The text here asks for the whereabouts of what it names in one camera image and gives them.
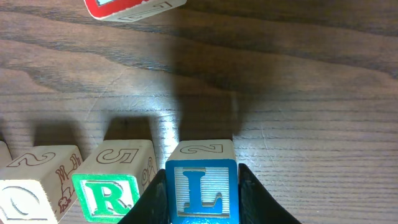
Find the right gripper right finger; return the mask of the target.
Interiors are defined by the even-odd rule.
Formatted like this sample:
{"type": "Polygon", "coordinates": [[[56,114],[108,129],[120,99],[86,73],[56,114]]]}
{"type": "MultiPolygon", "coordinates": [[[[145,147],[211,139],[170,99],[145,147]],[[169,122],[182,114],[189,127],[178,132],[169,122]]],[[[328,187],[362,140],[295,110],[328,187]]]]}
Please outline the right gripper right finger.
{"type": "Polygon", "coordinates": [[[238,168],[240,224],[301,224],[273,198],[246,164],[240,163],[238,168]]]}

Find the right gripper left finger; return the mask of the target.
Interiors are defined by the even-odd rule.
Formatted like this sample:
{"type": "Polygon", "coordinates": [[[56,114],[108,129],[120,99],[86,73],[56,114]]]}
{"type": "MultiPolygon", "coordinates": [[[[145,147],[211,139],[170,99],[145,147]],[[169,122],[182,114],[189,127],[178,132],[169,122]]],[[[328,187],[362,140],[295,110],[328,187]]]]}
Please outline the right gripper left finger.
{"type": "Polygon", "coordinates": [[[118,224],[170,224],[165,169],[158,171],[137,203],[118,224]]]}

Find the green R block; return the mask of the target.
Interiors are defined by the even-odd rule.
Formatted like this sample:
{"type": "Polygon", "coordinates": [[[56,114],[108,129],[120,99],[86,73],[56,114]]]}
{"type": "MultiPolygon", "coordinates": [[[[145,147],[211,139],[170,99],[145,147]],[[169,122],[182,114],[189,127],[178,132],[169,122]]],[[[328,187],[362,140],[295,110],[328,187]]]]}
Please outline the green R block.
{"type": "Polygon", "coordinates": [[[117,223],[135,206],[156,173],[152,141],[103,141],[72,175],[85,220],[117,223]]]}

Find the blue L block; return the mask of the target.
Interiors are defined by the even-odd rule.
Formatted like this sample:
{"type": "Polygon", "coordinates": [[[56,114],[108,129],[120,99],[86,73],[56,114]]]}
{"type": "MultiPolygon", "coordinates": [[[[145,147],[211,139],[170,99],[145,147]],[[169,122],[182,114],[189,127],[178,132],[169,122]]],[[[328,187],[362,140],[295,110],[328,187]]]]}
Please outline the blue L block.
{"type": "Polygon", "coordinates": [[[171,223],[239,223],[238,163],[231,140],[181,141],[165,173],[171,223]]]}

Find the yellow O block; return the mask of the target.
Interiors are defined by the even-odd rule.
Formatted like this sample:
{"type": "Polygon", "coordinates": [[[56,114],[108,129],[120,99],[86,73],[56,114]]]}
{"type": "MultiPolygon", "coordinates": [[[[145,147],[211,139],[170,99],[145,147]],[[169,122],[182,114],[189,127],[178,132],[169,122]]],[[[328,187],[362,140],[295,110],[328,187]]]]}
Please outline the yellow O block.
{"type": "Polygon", "coordinates": [[[1,169],[3,223],[58,224],[77,196],[72,175],[83,159],[75,145],[32,147],[1,169]]]}

